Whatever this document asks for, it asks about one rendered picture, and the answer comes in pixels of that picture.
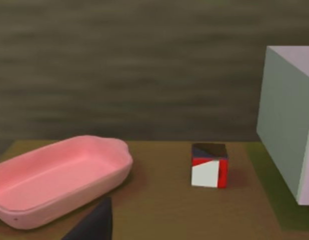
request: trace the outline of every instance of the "pink dish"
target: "pink dish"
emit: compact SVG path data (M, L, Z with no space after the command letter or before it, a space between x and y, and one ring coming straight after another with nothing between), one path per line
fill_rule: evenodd
M0 219L16 229L45 225L109 192L132 157L115 138L76 136L0 163Z

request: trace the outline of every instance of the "brown table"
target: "brown table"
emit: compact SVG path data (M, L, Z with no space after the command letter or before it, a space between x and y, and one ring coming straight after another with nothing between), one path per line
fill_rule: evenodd
M16 141L0 161L53 142ZM226 189L191 187L190 142L128 145L134 158L131 175L108 194L113 202L113 240L283 239L242 143L226 143ZM0 221L0 240L60 240L98 201L34 230L15 230Z

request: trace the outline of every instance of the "red and white box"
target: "red and white box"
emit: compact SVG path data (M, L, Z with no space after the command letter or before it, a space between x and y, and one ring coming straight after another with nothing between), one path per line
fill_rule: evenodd
M196 143L191 153L191 185L226 188L228 154L221 143Z

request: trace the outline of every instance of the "brown wall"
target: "brown wall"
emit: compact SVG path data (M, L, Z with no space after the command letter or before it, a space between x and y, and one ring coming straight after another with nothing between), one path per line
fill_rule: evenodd
M309 45L309 1L0 0L0 148L256 140L266 45Z

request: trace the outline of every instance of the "green mat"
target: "green mat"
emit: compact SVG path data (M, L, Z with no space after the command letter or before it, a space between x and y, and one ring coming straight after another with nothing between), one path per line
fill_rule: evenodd
M281 228L309 232L309 206L299 206L260 142L246 143L247 153Z

